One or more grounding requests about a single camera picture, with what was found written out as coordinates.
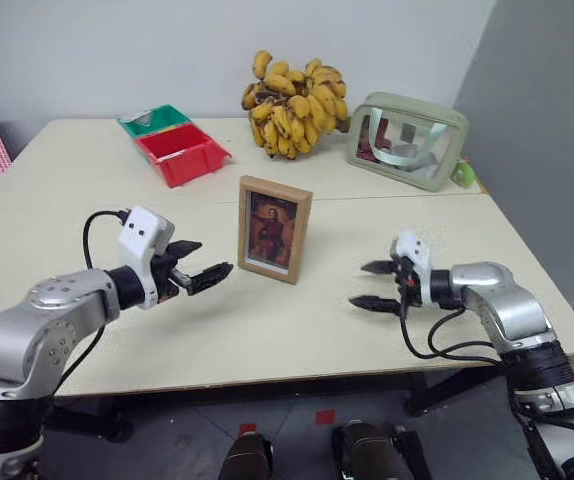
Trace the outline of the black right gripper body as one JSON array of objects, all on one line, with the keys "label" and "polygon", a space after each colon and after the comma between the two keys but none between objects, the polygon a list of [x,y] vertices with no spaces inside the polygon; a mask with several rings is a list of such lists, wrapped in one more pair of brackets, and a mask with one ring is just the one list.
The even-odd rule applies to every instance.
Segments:
[{"label": "black right gripper body", "polygon": [[395,255],[392,261],[400,298],[399,317],[406,317],[410,307],[420,306],[420,278],[408,257]]}]

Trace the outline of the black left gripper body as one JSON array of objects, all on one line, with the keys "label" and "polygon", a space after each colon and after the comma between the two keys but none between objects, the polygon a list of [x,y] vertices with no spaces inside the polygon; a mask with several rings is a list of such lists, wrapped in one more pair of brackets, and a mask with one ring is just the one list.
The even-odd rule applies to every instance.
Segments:
[{"label": "black left gripper body", "polygon": [[168,246],[162,254],[155,254],[151,260],[151,273],[155,282],[158,295],[158,303],[165,302],[180,292],[187,289],[190,277],[176,269],[178,261],[168,254]]}]

